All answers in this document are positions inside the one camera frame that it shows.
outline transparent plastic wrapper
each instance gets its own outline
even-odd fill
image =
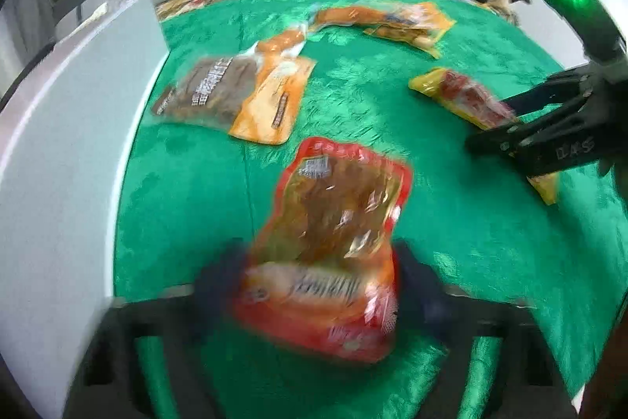
[[[423,17],[424,22],[421,29],[379,26],[369,27],[364,32],[387,40],[405,42],[438,59],[441,54],[435,45],[456,22],[442,13],[434,3],[422,2],[410,6],[414,12],[420,13]]]
[[[411,183],[406,165],[365,147],[304,140],[252,243],[236,317],[292,346],[385,357],[396,319],[390,236]]]
[[[410,89],[436,100],[455,115],[482,130],[517,121],[514,112],[479,82],[447,68],[433,68],[425,75],[414,77]],[[546,205],[557,201],[558,173],[529,177],[528,181]]]
[[[262,144],[288,140],[315,62],[279,53],[202,57],[153,105],[163,121],[218,128]]]
[[[307,35],[308,25],[306,23],[295,24],[275,36],[255,42],[255,45],[244,55],[278,53],[282,56],[296,57],[303,50]]]
[[[443,13],[434,3],[405,4],[369,1],[345,7],[312,7],[310,31],[326,26],[388,26],[398,29],[437,29]]]

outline vacuum-sealed food package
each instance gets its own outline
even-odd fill
[[[314,61],[269,54],[203,57],[153,105],[164,121],[219,128],[234,137],[282,144],[290,136]]]
[[[486,87],[447,68],[433,68],[429,73],[411,79],[408,86],[433,98],[447,110],[482,130],[517,121],[513,110],[497,100]],[[557,172],[528,177],[528,181],[545,204],[555,204],[558,195]]]
[[[306,23],[292,24],[284,31],[255,42],[245,56],[264,56],[265,54],[279,53],[285,57],[296,57],[301,53],[308,35],[308,25]]]
[[[358,144],[304,140],[255,238],[236,317],[274,340],[376,362],[392,347],[390,236],[412,172]]]
[[[404,4],[371,2],[343,8],[320,9],[312,17],[310,30],[326,26],[388,26],[397,29],[439,29],[453,22],[432,2]]]
[[[275,36],[268,38],[267,40],[260,40],[257,43],[256,50],[262,53],[269,52],[283,52],[287,49],[291,49],[295,45],[305,41],[306,31],[300,27],[289,27],[283,32],[276,34]]]

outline brown snack package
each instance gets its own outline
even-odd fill
[[[264,54],[200,59],[167,87],[152,112],[168,121],[219,128],[262,144],[285,143],[315,62]]]

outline yellow snack package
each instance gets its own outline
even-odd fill
[[[408,83],[408,87],[433,98],[448,111],[482,130],[517,120],[514,112],[505,103],[497,100],[483,85],[448,68],[433,68],[425,75],[414,77]],[[546,205],[555,204],[558,188],[557,172],[528,177],[528,181]]]

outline plastic food bag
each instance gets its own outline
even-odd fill
[[[263,58],[203,57],[153,105],[167,121],[219,128],[262,144],[285,143],[314,61],[268,54]]]
[[[510,107],[497,100],[479,82],[447,68],[433,68],[429,73],[411,79],[408,86],[433,98],[447,110],[482,130],[517,120]],[[557,172],[529,177],[528,181],[546,205],[555,204],[558,187]]]
[[[272,36],[266,40],[260,40],[255,43],[247,52],[245,56],[253,53],[257,54],[271,54],[279,53],[282,56],[296,57],[301,53],[305,45],[305,39],[308,34],[307,24],[298,24],[290,26],[283,32]]]
[[[392,344],[390,236],[412,172],[357,144],[301,143],[257,235],[235,315],[271,338],[376,362]]]
[[[370,2],[343,8],[313,8],[310,31],[326,26],[389,26],[398,29],[431,29],[438,15],[444,16],[434,3],[404,4]]]
[[[411,17],[415,13],[415,20],[418,18],[423,19],[423,27],[421,29],[398,29],[396,27],[379,26],[376,28],[370,27],[365,29],[364,32],[387,40],[405,42],[438,59],[441,54],[434,45],[456,22],[448,18],[431,2],[410,5],[405,10],[405,12],[402,12],[404,16]]]

